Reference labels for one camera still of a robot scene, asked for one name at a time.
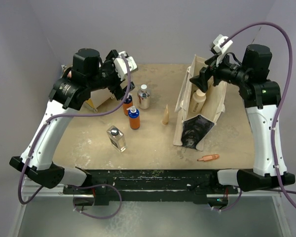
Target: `bottle label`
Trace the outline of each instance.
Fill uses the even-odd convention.
[[[196,112],[198,105],[199,105],[199,103],[196,103],[195,104],[194,109],[193,109],[193,112]]]
[[[111,138],[110,138],[110,140],[111,140],[112,144],[118,148],[117,143],[115,141],[113,141]]]

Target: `gray wall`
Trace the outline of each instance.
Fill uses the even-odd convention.
[[[82,47],[127,50],[140,63],[190,63],[212,56],[219,34],[265,20],[275,0],[30,0],[62,63]],[[244,32],[234,51],[243,55],[258,28]]]
[[[9,160],[33,137],[59,74],[31,5],[0,0],[0,237],[8,235],[19,205],[19,172]]]
[[[277,0],[272,7],[268,21],[279,24],[289,34],[293,45],[293,73],[287,99],[280,115],[282,150],[289,172],[296,175],[296,0]],[[273,59],[269,78],[280,83],[284,88],[287,67],[288,50],[281,33],[263,26],[256,41],[271,48]],[[288,189],[296,191],[296,184]],[[285,211],[294,237],[296,237],[296,210],[283,198]]]

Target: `wooden table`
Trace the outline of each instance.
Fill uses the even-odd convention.
[[[177,114],[174,108],[188,65],[139,65],[132,75],[137,90],[147,84],[152,91],[151,106],[140,110],[141,127],[132,130],[122,108],[113,114],[97,118],[73,118],[66,129],[54,156],[62,166],[85,169],[223,169],[252,168],[254,144],[238,87],[227,86],[226,112],[205,140],[204,151],[174,146]],[[109,99],[99,112],[114,108],[118,102]],[[170,121],[162,124],[163,112],[169,106]],[[86,108],[81,113],[91,113]],[[114,149],[106,130],[115,125],[124,134],[127,149],[120,153]],[[196,161],[204,155],[219,154],[218,160]]]

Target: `glass perfume bottle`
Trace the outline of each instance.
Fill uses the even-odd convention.
[[[122,133],[117,127],[112,126],[107,130],[109,139],[111,140],[112,146],[118,149],[120,152],[126,150],[126,142],[124,133]]]

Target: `purple cable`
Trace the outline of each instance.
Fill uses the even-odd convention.
[[[93,216],[93,215],[90,215],[88,213],[83,212],[82,210],[77,209],[77,207],[76,207],[76,205],[75,205],[75,203],[73,201],[74,210],[81,213],[81,214],[83,214],[83,215],[85,215],[85,216],[88,216],[88,217],[91,217],[91,218],[94,218],[94,219],[100,219],[100,220],[109,219],[109,218],[112,218],[113,216],[115,216],[120,211],[120,209],[122,207],[122,196],[121,196],[120,192],[117,190],[116,187],[114,187],[112,185],[109,185],[109,184],[97,184],[97,185],[93,185],[93,186],[89,186],[89,187],[78,187],[78,186],[72,185],[72,187],[75,188],[75,189],[92,189],[92,188],[101,187],[101,186],[110,187],[110,188],[114,189],[118,194],[119,206],[118,206],[117,210],[113,214],[111,214],[109,216]]]
[[[242,195],[242,190],[240,189],[239,196],[238,196],[237,200],[232,205],[226,207],[225,209],[212,208],[212,210],[219,211],[219,212],[230,210],[233,206],[235,206],[238,203],[238,201],[241,198],[241,195]]]
[[[46,120],[46,123],[49,124],[53,119],[56,119],[56,118],[59,118],[59,117],[99,117],[99,116],[109,115],[109,114],[115,112],[116,110],[118,110],[123,105],[124,101],[127,99],[128,93],[130,91],[130,85],[131,85],[130,70],[129,70],[129,65],[128,65],[127,59],[122,54],[121,54],[121,57],[122,57],[122,59],[124,60],[124,62],[126,64],[126,70],[127,70],[127,87],[126,87],[126,92],[125,92],[125,95],[124,95],[122,101],[119,103],[119,105],[115,109],[113,109],[111,111],[99,113],[99,114],[82,114],[82,115],[66,114],[66,115],[54,115],[54,116],[49,117]],[[25,161],[25,163],[23,165],[22,171],[21,171],[21,175],[20,175],[20,179],[19,179],[19,185],[18,185],[18,198],[19,198],[20,203],[23,204],[23,205],[28,204],[30,201],[32,201],[33,198],[43,188],[43,186],[40,186],[40,188],[27,201],[24,201],[22,199],[22,183],[23,183],[23,180],[24,180],[26,168],[28,167],[28,164],[31,161],[31,157],[32,157],[32,154],[34,152],[35,146],[37,145],[37,143],[38,143],[41,135],[43,134],[44,130],[46,129],[47,124],[43,124],[43,126],[38,131],[37,136],[35,137],[32,145],[30,147],[28,158],[26,159],[26,161]]]
[[[271,191],[271,192],[278,192],[278,193],[282,193],[283,191],[280,189],[266,189],[263,191]],[[296,191],[291,191],[291,190],[286,190],[287,193],[289,194],[296,194]]]
[[[252,26],[258,26],[258,25],[266,25],[266,26],[272,26],[276,29],[278,29],[282,35],[284,36],[287,46],[288,46],[288,55],[289,55],[289,62],[288,62],[288,72],[287,72],[287,78],[286,78],[286,83],[284,86],[284,90],[283,90],[283,95],[282,95],[282,99],[277,107],[273,122],[272,122],[272,128],[276,127],[276,122],[278,119],[278,116],[281,112],[287,91],[288,91],[288,87],[291,81],[291,75],[292,75],[292,67],[293,67],[293,49],[292,49],[292,44],[290,41],[289,36],[287,35],[287,33],[283,30],[283,28],[281,28],[280,26],[271,23],[271,22],[257,22],[257,23],[253,23],[250,24],[242,29],[240,29],[239,31],[235,32],[234,34],[232,34],[225,42],[223,42],[221,44],[221,46],[224,46],[229,40],[231,40],[233,37],[235,37],[237,34],[239,34],[240,32],[252,27]],[[281,179],[281,174],[280,174],[280,170],[278,167],[278,158],[277,158],[277,153],[276,153],[276,147],[275,147],[275,130],[271,130],[271,144],[272,144],[272,151],[273,151],[273,156],[274,156],[274,164],[275,164],[275,171],[276,171],[276,176],[278,179],[278,183],[279,186],[283,192],[283,194],[285,195],[285,197],[288,199],[288,201],[296,208],[296,203],[292,200],[292,198],[289,196],[288,192],[285,190],[282,179]]]

